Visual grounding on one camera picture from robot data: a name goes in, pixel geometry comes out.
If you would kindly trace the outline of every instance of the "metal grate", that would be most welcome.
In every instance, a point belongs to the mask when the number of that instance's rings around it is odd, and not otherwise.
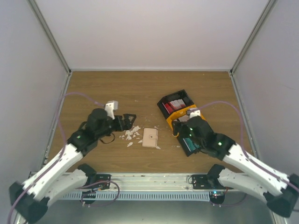
[[[95,198],[85,198],[84,200],[105,201],[116,197],[117,192],[99,191]],[[71,192],[61,200],[80,200],[82,192]],[[210,201],[209,192],[121,192],[118,200],[121,201]]]

